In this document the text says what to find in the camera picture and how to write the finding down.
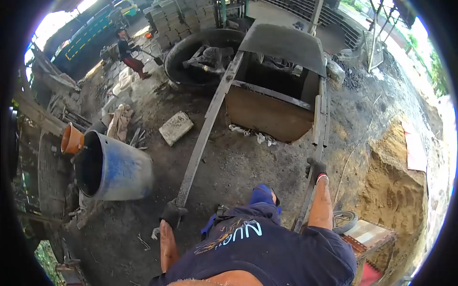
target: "hand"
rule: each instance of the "hand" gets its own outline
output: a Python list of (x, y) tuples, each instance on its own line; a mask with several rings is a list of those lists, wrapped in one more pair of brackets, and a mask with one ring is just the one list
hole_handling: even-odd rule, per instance
[(311, 179), (315, 182), (315, 185), (316, 185), (316, 181), (318, 180), (318, 176), (320, 174), (327, 175), (326, 165), (321, 162), (318, 162), (315, 158), (312, 158), (312, 157), (307, 158), (307, 163), (309, 163), (310, 165), (305, 167), (305, 177), (306, 178), (309, 177), (310, 167), (312, 167), (312, 178)]
[(178, 220), (180, 220), (180, 218), (188, 213), (186, 208), (177, 207), (175, 202), (176, 199), (168, 202), (165, 210), (162, 212), (161, 217), (159, 218), (159, 223), (161, 220), (165, 220), (172, 227), (172, 229), (177, 226)]

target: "navy t-shirt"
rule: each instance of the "navy t-shirt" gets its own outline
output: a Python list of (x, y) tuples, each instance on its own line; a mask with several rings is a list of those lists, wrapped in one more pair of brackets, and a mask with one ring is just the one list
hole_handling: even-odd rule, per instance
[(230, 270), (250, 272), (264, 286), (349, 285), (356, 258), (351, 246), (330, 230), (308, 227), (297, 234), (262, 214), (242, 214), (214, 226), (206, 240), (150, 286), (204, 280)]

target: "orange bucket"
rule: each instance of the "orange bucket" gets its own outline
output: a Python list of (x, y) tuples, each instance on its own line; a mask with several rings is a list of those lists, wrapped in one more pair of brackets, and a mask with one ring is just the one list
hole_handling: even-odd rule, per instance
[(60, 150), (62, 153), (77, 153), (84, 145), (84, 135), (76, 129), (70, 122), (65, 127), (64, 134), (62, 135), (62, 142), (60, 143)]

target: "man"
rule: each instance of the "man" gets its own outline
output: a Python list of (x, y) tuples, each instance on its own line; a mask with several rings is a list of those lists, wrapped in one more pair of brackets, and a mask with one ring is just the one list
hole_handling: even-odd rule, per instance
[(132, 52), (140, 51), (140, 47), (129, 47), (129, 44), (127, 43), (127, 34), (124, 29), (116, 30), (116, 36), (118, 37), (119, 60), (123, 61), (128, 67), (136, 71), (142, 80), (149, 78), (151, 75), (143, 72), (143, 67), (145, 65), (142, 61), (134, 59), (131, 56)]
[(186, 210), (169, 202), (160, 218), (163, 274), (150, 285), (350, 285), (356, 258), (332, 232), (326, 165), (314, 158), (307, 162), (316, 194), (302, 234), (280, 226), (278, 199), (262, 184), (253, 190), (249, 206), (216, 216), (205, 240), (179, 258), (172, 230)]

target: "white rope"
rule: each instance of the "white rope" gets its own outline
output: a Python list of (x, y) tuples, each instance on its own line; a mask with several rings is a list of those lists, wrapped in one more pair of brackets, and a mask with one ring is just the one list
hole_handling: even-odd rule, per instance
[(356, 144), (356, 146), (353, 148), (353, 150), (351, 151), (350, 155), (348, 156), (347, 158), (347, 161), (345, 162), (345, 166), (343, 167), (343, 170), (342, 170), (342, 176), (340, 177), (340, 181), (339, 181), (339, 185), (337, 186), (337, 191), (336, 191), (336, 196), (334, 197), (334, 204), (333, 206), (336, 205), (336, 201), (337, 201), (337, 196), (339, 194), (339, 189), (340, 189), (340, 184), (342, 183), (342, 179), (344, 178), (344, 174), (345, 174), (345, 169), (347, 168), (347, 165), (348, 165), (348, 161), (350, 160), (350, 157), (351, 155), (353, 154), (353, 152), (356, 150), (356, 148), (360, 145), (361, 141), (363, 140), (363, 137), (366, 136), (367, 132), (369, 131), (369, 129), (371, 128), (372, 126), (372, 122), (374, 121), (374, 105), (375, 103), (377, 102), (377, 100), (382, 96), (382, 92), (380, 92), (380, 95), (375, 99), (374, 103), (372, 104), (372, 118), (371, 118), (371, 123), (369, 123), (369, 126), (367, 127), (366, 129), (366, 132), (364, 132), (364, 134), (361, 136), (361, 138), (358, 140), (358, 143)]

